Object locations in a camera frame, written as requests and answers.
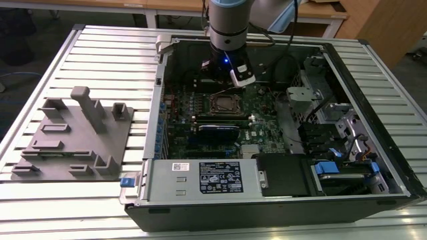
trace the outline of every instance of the wooden cabinet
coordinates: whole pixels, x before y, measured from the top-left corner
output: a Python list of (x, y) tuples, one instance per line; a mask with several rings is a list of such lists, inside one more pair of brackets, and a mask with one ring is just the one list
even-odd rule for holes
[(427, 0), (340, 0), (349, 18), (336, 38), (364, 39), (392, 68), (427, 31)]

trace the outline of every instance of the blue plastic latch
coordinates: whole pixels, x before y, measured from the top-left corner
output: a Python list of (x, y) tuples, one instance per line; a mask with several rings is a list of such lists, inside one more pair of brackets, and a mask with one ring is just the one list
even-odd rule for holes
[(133, 188), (135, 187), (135, 178), (124, 177), (120, 179), (121, 188)]
[(340, 158), (343, 156), (343, 154), (339, 151), (335, 150), (335, 148), (329, 148), (329, 150), (335, 154), (336, 157)]
[(371, 162), (371, 168), (372, 168), (373, 173), (377, 174), (380, 172), (380, 167), (376, 162)]
[(313, 166), (315, 172), (317, 174), (339, 174), (339, 168), (333, 161), (321, 161)]

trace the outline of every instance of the aluminum extrusion table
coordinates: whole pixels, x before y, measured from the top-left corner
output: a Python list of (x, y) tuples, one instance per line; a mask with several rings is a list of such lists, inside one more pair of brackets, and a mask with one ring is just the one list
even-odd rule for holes
[[(8, 183), (21, 149), (32, 139), (46, 97), (66, 98), (73, 86), (88, 86), (102, 106), (125, 102), (136, 112), (121, 172), (140, 171), (147, 120), (156, 75), (156, 37), (200, 36), (200, 31), (89, 26), (72, 30), (44, 77), (0, 144), (0, 239), (423, 239), (427, 202), (384, 211), (353, 223), (200, 232), (140, 230), (118, 203), (118, 182)], [(263, 36), (249, 34), (249, 38)], [(368, 45), (356, 40), (295, 37), (328, 42), (347, 65), (396, 145), (427, 186), (427, 116)], [(126, 191), (136, 196), (136, 188)]]

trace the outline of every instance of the power supply label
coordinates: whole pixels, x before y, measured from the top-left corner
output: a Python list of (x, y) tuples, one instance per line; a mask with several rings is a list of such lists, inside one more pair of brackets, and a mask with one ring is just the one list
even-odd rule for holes
[(240, 163), (200, 162), (200, 192), (203, 194), (243, 193)]

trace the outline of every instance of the motherboard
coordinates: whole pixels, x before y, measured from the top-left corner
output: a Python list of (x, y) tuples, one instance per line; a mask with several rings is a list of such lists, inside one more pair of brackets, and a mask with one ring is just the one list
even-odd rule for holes
[(285, 153), (277, 92), (259, 84), (217, 92), (209, 82), (167, 88), (168, 159), (245, 159)]

